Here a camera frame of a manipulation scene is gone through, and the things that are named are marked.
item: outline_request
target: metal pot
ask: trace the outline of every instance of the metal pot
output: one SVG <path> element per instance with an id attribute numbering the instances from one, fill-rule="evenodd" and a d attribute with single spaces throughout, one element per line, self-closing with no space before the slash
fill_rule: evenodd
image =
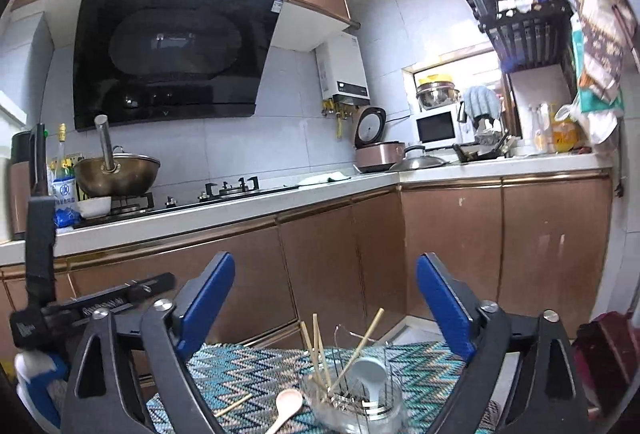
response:
<path id="1" fill-rule="evenodd" d="M 145 194 L 156 180 L 160 162 L 149 156 L 124 153 L 124 149 L 122 154 L 114 154 L 107 117 L 104 114 L 96 116 L 94 123 L 103 157 L 76 163 L 74 171 L 80 188 L 89 197 Z"/>
<path id="2" fill-rule="evenodd" d="M 416 97 L 423 109 L 435 109 L 460 101 L 460 91 L 450 81 L 432 81 L 417 88 Z"/>
<path id="3" fill-rule="evenodd" d="M 426 147 L 423 147 L 422 145 L 414 145 L 404 149 L 404 153 L 406 154 L 412 150 L 422 150 L 424 153 L 426 152 Z M 432 169 L 446 164 L 447 162 L 444 159 L 437 158 L 436 156 L 423 155 L 418 158 L 408 158 L 405 156 L 404 159 L 393 165 L 389 169 L 389 172 L 407 172 L 409 170 Z"/>

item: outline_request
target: blue patterned rug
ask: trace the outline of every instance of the blue patterned rug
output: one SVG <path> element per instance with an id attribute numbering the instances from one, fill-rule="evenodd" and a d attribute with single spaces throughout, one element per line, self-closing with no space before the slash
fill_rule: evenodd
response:
<path id="1" fill-rule="evenodd" d="M 351 350 L 326 348 L 327 358 L 348 359 Z M 449 397 L 464 363 L 443 342 L 427 342 L 386 348 L 366 348 L 364 354 L 386 357 L 394 375 L 402 382 L 402 396 L 409 413 L 406 434 L 424 434 Z M 286 388 L 300 387 L 300 375 L 311 367 L 306 351 L 256 350 L 235 345 L 204 344 L 187 364 L 202 397 L 216 411 L 247 393 L 253 397 L 218 418 L 228 434 L 262 434 L 276 419 L 275 399 Z M 156 430 L 174 434 L 156 394 L 146 404 Z M 494 429 L 498 411 L 492 405 L 485 413 L 477 434 Z M 279 431 L 282 434 L 325 434 L 308 405 Z"/>

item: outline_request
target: range hood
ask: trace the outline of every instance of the range hood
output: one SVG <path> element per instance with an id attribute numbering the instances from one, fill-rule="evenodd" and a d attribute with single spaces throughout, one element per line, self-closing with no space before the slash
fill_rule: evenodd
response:
<path id="1" fill-rule="evenodd" d="M 82 0 L 77 129 L 251 116 L 282 0 Z"/>

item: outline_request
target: white spoon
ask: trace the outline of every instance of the white spoon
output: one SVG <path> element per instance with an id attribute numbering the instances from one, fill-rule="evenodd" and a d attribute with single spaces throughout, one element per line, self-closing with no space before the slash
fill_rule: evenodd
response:
<path id="1" fill-rule="evenodd" d="M 275 434 L 302 407 L 302 393 L 298 389 L 285 389 L 276 398 L 278 419 L 264 434 Z"/>
<path id="2" fill-rule="evenodd" d="M 387 379 L 385 364 L 377 358 L 363 356 L 353 362 L 349 373 L 367 388 L 369 401 L 380 400 L 380 391 L 385 387 Z"/>

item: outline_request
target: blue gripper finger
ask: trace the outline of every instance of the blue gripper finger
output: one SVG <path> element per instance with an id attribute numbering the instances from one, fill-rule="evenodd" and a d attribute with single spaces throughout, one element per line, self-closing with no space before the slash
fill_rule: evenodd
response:
<path id="1" fill-rule="evenodd" d="M 418 258 L 416 278 L 449 349 L 465 362 L 470 362 L 476 354 L 472 342 L 473 320 L 451 288 L 450 283 L 454 279 L 434 254 Z"/>

